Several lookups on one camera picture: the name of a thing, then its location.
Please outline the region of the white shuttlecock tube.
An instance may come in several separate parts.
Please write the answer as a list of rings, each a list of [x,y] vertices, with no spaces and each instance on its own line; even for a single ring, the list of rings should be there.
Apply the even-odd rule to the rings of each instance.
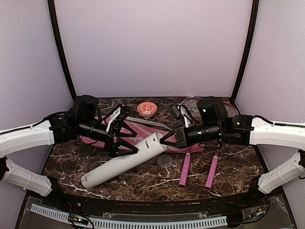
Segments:
[[[81,184],[89,189],[108,181],[165,152],[167,146],[160,143],[163,135],[156,132],[136,145],[136,154],[115,157],[81,177]]]

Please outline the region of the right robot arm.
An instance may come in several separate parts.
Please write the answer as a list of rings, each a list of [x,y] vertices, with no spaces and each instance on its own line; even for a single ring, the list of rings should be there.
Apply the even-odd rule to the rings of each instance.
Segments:
[[[243,203],[253,207],[262,195],[305,173],[305,125],[270,121],[259,115],[229,117],[220,97],[208,96],[197,102],[201,122],[178,127],[160,139],[161,144],[186,148],[210,140],[241,146],[274,145],[296,148],[297,152],[272,171],[252,179]]]

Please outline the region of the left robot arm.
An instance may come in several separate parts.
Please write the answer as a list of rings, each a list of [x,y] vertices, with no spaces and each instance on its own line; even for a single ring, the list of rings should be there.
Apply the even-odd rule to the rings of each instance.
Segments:
[[[62,193],[57,179],[22,168],[7,156],[37,146],[69,142],[78,137],[103,142],[105,151],[111,157],[136,154],[138,148],[124,140],[137,135],[125,122],[130,110],[118,105],[111,113],[102,117],[98,103],[94,96],[77,96],[72,108],[66,112],[56,112],[37,123],[2,131],[0,180],[48,197],[55,207],[63,208],[67,204],[67,197]]]

